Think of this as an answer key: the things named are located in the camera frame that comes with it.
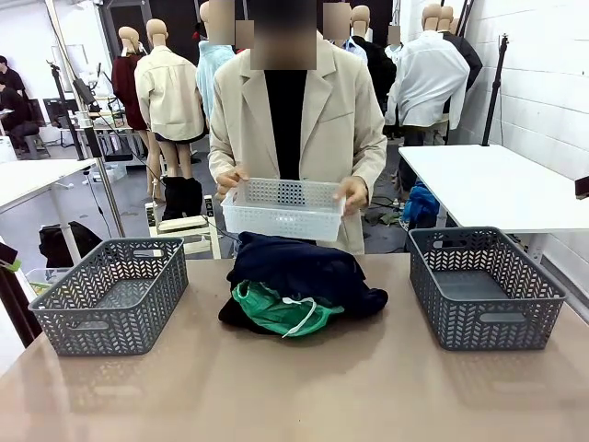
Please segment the white perforated plastic basket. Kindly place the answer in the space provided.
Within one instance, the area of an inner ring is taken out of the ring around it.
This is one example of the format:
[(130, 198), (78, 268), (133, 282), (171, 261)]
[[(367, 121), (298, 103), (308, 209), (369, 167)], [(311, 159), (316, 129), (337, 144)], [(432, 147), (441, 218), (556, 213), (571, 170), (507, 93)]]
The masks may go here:
[(345, 200), (337, 183), (251, 178), (231, 189), (221, 202), (226, 230), (333, 242)]

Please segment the person's right forearm beige sleeve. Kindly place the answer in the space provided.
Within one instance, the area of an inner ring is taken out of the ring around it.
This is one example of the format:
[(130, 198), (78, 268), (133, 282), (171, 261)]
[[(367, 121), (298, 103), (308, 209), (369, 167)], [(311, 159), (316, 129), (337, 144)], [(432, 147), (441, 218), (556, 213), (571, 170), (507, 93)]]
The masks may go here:
[(214, 179), (240, 166), (230, 143), (226, 125), (223, 122), (211, 124), (209, 170)]

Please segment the large white table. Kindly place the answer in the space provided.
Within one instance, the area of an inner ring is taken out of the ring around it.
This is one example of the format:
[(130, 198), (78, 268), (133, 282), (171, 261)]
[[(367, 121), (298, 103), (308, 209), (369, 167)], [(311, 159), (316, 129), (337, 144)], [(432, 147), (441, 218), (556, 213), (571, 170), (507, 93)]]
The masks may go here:
[(401, 157), (440, 203), (437, 225), (496, 227), (531, 239), (540, 262), (550, 235), (589, 233), (589, 202), (574, 181), (500, 145), (402, 147)]

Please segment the seated person in black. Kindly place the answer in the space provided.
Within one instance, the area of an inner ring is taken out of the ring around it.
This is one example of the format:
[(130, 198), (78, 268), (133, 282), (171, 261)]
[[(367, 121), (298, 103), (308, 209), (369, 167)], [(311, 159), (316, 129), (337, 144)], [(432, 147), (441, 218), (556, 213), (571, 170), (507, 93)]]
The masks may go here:
[(28, 147), (26, 136), (39, 133), (33, 119), (29, 98), (20, 75), (12, 69), (7, 59), (0, 55), (0, 111), (10, 110), (3, 119), (3, 127), (15, 149)]

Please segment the green shorts with white drawstring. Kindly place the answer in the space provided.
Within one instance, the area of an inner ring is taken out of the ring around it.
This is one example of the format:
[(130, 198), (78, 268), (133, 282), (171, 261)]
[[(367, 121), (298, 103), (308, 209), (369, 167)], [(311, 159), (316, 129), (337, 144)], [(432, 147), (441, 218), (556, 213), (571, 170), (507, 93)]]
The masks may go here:
[(244, 281), (231, 292), (245, 315), (262, 329), (282, 338), (313, 334), (329, 320), (344, 312), (341, 306), (328, 307), (313, 297), (283, 297), (263, 283)]

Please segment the blue crumpled cloth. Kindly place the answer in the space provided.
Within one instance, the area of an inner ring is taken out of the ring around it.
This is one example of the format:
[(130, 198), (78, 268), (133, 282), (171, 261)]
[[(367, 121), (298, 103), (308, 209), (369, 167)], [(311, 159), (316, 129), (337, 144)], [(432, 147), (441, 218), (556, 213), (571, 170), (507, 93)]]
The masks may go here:
[(402, 220), (408, 229), (430, 228), (436, 224), (440, 204), (423, 182), (417, 180), (410, 190)]

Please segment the mannequin in black jacket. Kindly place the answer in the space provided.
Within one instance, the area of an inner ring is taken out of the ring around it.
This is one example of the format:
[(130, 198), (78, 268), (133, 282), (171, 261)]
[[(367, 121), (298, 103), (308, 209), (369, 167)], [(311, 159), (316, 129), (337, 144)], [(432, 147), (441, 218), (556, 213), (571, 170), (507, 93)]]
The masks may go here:
[(370, 25), (370, 9), (358, 5), (351, 12), (352, 40), (361, 47), (367, 57), (367, 66), (372, 78), (376, 98), (383, 115), (387, 112), (388, 92), (395, 81), (397, 67), (387, 57), (385, 50), (366, 38)]

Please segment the white step stool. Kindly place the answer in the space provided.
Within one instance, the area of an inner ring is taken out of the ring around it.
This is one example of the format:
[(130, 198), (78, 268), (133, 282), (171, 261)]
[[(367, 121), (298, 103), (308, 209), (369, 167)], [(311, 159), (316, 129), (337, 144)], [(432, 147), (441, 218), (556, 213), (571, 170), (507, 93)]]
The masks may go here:
[(157, 203), (144, 204), (151, 238), (183, 238), (187, 255), (211, 252), (214, 259), (221, 259), (219, 235), (216, 229), (213, 197), (204, 196), (205, 213), (190, 217), (162, 220), (157, 214)]

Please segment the black garment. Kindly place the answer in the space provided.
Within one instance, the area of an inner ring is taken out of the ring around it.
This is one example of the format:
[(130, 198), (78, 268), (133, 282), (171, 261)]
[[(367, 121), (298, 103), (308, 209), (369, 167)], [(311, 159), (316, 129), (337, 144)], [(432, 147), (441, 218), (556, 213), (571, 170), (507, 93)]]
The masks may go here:
[(268, 330), (256, 324), (242, 309), (242, 307), (230, 297), (218, 313), (218, 319), (226, 326), (243, 329), (258, 335), (278, 336), (275, 331)]

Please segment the black boots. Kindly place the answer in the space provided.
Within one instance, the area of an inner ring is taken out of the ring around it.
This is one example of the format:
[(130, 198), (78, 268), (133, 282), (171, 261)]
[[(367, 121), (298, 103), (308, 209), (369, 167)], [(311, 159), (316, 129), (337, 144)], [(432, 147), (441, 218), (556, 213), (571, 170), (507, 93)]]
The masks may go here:
[(165, 177), (166, 207), (163, 220), (179, 219), (201, 214), (202, 185), (194, 178)]

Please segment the clear plastic box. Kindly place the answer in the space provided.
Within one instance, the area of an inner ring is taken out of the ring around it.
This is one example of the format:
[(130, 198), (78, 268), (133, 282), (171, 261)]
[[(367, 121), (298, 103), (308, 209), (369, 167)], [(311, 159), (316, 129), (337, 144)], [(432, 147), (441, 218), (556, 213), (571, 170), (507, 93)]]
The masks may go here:
[(29, 271), (25, 276), (35, 295), (40, 296), (68, 272), (69, 268), (37, 268)]

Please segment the mannequin in maroon top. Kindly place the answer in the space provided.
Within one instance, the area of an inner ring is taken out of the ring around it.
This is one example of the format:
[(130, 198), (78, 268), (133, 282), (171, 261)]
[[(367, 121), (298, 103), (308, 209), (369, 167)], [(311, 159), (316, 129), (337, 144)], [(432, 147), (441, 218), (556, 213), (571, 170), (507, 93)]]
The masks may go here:
[(126, 121), (135, 131), (146, 131), (147, 125), (140, 111), (134, 71), (139, 60), (139, 33), (131, 27), (119, 28), (122, 52), (112, 63), (111, 84), (115, 97), (125, 109)]

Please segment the dark brown frame post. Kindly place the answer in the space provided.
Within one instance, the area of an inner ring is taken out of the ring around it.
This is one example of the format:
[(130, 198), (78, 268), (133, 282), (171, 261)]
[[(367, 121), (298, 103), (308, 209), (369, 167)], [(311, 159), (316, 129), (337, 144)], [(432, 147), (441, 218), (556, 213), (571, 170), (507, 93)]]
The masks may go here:
[(28, 348), (41, 334), (41, 327), (29, 310), (29, 302), (16, 275), (3, 266), (0, 266), (0, 300), (24, 348)]

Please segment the person's left hand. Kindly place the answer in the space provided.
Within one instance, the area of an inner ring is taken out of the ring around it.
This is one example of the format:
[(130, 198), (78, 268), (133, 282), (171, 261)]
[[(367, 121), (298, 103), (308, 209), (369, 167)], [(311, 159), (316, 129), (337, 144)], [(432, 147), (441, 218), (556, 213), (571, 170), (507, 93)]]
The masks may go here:
[(368, 190), (364, 180), (351, 176), (345, 178), (334, 196), (336, 200), (344, 199), (345, 216), (353, 215), (368, 205)]

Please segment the black tablet on stand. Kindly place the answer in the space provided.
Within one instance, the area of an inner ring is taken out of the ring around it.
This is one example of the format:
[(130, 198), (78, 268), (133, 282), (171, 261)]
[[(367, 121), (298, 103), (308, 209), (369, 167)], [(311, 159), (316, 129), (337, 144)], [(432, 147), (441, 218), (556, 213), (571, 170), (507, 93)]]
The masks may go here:
[(88, 107), (89, 111), (99, 113), (100, 106), (97, 104), (97, 100), (90, 87), (81, 78), (75, 78), (73, 86), (83, 103)]

